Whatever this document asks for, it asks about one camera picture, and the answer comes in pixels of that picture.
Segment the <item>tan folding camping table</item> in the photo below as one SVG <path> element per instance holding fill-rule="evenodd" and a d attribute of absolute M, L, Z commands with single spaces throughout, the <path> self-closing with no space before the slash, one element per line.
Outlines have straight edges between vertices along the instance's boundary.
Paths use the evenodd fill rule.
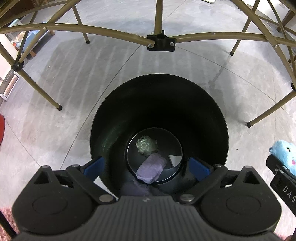
<path fill-rule="evenodd" d="M 295 35 L 295 31 L 286 27 L 273 3 L 268 2 L 273 14 L 276 17 L 276 21 L 264 18 L 256 13 L 259 6 L 259 1 L 255 1 L 253 7 L 249 7 L 244 1 L 233 1 L 234 5 L 237 6 L 247 17 L 247 21 L 241 32 L 204 32 L 204 33 L 193 33 L 185 35 L 177 35 L 168 37 L 165 35 L 162 29 L 163 23 L 163 1 L 156 2 L 156 13 L 154 20 L 154 32 L 146 37 L 135 35 L 132 33 L 121 32 L 118 30 L 107 29 L 96 26 L 83 25 L 79 13 L 76 9 L 78 1 L 60 1 L 55 4 L 41 4 L 38 7 L 23 11 L 11 18 L 5 18 L 5 14 L 13 8 L 18 1 L 1 1 L 1 33 L 8 34 L 13 32 L 22 32 L 26 34 L 29 31 L 38 31 L 36 37 L 29 44 L 27 49 L 23 47 L 19 48 L 19 52 L 16 58 L 13 58 L 11 54 L 6 50 L 4 46 L 1 46 L 1 55 L 10 64 L 11 68 L 20 73 L 21 77 L 26 80 L 33 89 L 35 89 L 41 96 L 44 97 L 50 104 L 52 104 L 58 111 L 62 110 L 62 106 L 52 99 L 29 75 L 23 70 L 23 61 L 39 42 L 41 37 L 49 31 L 65 31 L 65 32 L 78 32 L 82 33 L 84 37 L 88 34 L 111 37 L 114 39 L 124 40 L 146 46 L 149 51 L 175 51 L 176 44 L 206 40 L 236 40 L 230 55 L 234 55 L 237 47 L 242 40 L 249 41 L 262 41 L 268 42 L 280 58 L 281 62 L 285 66 L 290 78 L 291 78 L 291 92 L 281 99 L 274 106 L 266 110 L 264 113 L 259 115 L 257 118 L 247 123 L 250 128 L 256 123 L 260 122 L 264 118 L 268 117 L 276 110 L 281 108 L 287 102 L 295 98 L 295 57 L 292 53 L 292 48 L 295 47 L 295 41 L 287 37 L 287 33 Z M 7 27 L 6 25 L 19 17 L 33 13 L 37 15 L 38 11 L 46 8 L 50 8 L 55 5 L 62 5 L 60 8 L 46 23 L 36 24 L 34 20 L 31 20 L 27 25 L 20 25 L 15 27 Z"/>

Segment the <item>crumpled clear plastic wrap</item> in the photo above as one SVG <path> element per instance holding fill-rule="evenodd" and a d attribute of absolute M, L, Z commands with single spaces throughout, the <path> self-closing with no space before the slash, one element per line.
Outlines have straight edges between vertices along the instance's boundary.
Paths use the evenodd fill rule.
<path fill-rule="evenodd" d="M 142 136 L 137 141 L 135 146 L 138 152 L 143 155 L 150 155 L 158 151 L 157 141 L 149 136 Z"/>

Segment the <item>black round trash bin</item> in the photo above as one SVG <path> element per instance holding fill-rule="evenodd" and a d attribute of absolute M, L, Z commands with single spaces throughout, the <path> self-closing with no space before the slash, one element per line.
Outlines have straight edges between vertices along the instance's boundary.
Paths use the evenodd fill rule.
<path fill-rule="evenodd" d="M 143 136 L 168 160 L 153 184 L 136 177 L 146 159 L 135 145 Z M 189 159 L 224 165 L 228 147 L 226 121 L 215 100 L 194 82 L 169 74 L 139 76 L 114 89 L 98 108 L 90 133 L 91 156 L 105 161 L 100 179 L 116 196 L 183 192 L 197 183 Z M 173 166 L 170 158 L 182 161 Z"/>

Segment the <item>purple sponge block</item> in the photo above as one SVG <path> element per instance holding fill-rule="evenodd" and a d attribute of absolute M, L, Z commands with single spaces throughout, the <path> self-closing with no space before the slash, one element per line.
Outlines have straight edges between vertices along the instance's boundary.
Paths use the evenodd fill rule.
<path fill-rule="evenodd" d="M 136 172 L 136 177 L 146 184 L 152 184 L 160 177 L 164 170 L 167 160 L 158 153 L 152 153 L 140 165 Z"/>

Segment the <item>red plastic bucket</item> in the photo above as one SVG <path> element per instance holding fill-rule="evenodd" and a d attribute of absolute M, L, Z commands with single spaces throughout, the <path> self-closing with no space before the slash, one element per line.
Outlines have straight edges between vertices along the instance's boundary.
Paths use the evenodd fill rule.
<path fill-rule="evenodd" d="M 2 144 L 4 138 L 5 131 L 5 118 L 2 114 L 0 114 L 0 145 Z"/>

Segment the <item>pink shaggy rug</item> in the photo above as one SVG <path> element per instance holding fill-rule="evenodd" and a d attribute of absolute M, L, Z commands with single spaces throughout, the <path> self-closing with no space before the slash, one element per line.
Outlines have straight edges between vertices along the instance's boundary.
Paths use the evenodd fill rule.
<path fill-rule="evenodd" d="M 19 234 L 20 231 L 18 229 L 18 227 L 16 226 L 15 220 L 12 216 L 12 211 L 11 208 L 9 207 L 3 207 L 1 208 L 1 212 L 4 215 L 4 217 L 6 218 L 6 220 L 9 222 L 9 224 L 11 225 L 11 227 L 14 229 L 14 231 Z M 4 228 L 1 226 L 1 240 L 2 241 L 7 241 L 7 240 L 11 240 L 10 236 L 6 233 L 6 231 L 4 230 Z"/>

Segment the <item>light blue plush toy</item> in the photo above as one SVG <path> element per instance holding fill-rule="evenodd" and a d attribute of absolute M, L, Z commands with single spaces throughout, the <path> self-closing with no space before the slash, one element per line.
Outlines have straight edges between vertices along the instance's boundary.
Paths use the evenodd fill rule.
<path fill-rule="evenodd" d="M 295 176 L 295 144 L 284 140 L 277 140 L 270 148 L 269 153 L 280 160 Z"/>

